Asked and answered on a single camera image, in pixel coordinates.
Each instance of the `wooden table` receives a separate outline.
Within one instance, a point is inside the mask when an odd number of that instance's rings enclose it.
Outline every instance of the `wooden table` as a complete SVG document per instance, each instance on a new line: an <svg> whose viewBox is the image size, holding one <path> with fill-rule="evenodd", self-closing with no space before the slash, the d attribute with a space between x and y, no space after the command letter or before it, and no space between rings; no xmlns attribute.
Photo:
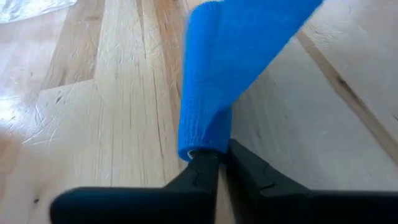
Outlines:
<svg viewBox="0 0 398 224"><path fill-rule="evenodd" d="M0 25L0 223L76 186L160 187L202 0L79 0ZM398 189L398 3L327 0L234 105L233 137L312 189ZM233 223L220 179L217 222Z"/></svg>

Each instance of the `blue wrap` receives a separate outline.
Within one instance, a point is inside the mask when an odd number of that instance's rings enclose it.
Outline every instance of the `blue wrap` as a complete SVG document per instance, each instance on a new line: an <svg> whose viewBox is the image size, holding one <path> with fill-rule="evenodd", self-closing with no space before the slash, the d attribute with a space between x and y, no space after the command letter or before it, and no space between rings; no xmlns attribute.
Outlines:
<svg viewBox="0 0 398 224"><path fill-rule="evenodd" d="M185 30L178 154L226 152L231 105L322 0L225 0L196 7Z"/></svg>

